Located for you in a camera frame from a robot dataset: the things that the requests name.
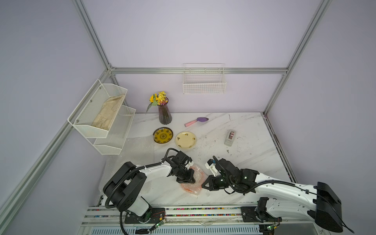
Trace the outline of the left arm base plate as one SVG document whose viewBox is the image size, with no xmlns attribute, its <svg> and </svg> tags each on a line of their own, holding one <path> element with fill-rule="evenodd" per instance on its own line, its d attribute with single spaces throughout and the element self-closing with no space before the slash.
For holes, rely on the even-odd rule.
<svg viewBox="0 0 376 235">
<path fill-rule="evenodd" d="M 165 208 L 149 208 L 143 215 L 127 211 L 123 217 L 125 224 L 156 224 L 165 217 Z"/>
</svg>

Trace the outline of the cream yellow plate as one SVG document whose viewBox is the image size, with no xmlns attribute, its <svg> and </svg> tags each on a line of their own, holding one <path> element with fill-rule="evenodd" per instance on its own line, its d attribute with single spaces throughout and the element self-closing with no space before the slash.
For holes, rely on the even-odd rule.
<svg viewBox="0 0 376 235">
<path fill-rule="evenodd" d="M 175 138 L 175 144 L 181 149 L 193 148 L 197 143 L 196 136 L 189 131 L 179 133 Z"/>
</svg>

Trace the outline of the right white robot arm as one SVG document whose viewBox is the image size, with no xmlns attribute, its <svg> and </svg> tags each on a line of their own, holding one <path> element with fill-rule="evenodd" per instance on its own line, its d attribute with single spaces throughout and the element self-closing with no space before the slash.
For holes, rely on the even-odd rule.
<svg viewBox="0 0 376 235">
<path fill-rule="evenodd" d="M 254 220 L 291 217 L 310 220 L 322 229 L 341 233 L 348 226 L 342 218 L 342 202 L 323 182 L 304 185 L 279 180 L 256 170 L 240 169 L 225 159 L 213 157 L 205 167 L 211 171 L 202 188 L 224 190 L 228 195 L 260 195 L 252 214 Z"/>
</svg>

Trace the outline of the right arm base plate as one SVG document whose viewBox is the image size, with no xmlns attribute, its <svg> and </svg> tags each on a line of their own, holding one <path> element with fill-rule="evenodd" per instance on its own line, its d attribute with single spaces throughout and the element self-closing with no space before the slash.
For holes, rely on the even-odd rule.
<svg viewBox="0 0 376 235">
<path fill-rule="evenodd" d="M 241 207 L 243 222 L 281 222 L 281 217 L 273 217 L 266 210 L 259 210 L 257 207 Z"/>
</svg>

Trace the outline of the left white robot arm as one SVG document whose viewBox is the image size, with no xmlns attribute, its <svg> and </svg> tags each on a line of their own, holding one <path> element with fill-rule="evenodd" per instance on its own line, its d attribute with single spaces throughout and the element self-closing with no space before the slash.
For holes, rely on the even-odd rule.
<svg viewBox="0 0 376 235">
<path fill-rule="evenodd" d="M 194 162 L 182 151 L 169 148 L 160 162 L 135 165 L 124 163 L 103 187 L 107 197 L 104 206 L 107 209 L 116 208 L 119 212 L 129 211 L 143 217 L 151 211 L 148 202 L 139 196 L 144 184 L 148 181 L 176 177 L 179 184 L 194 184 Z"/>
</svg>

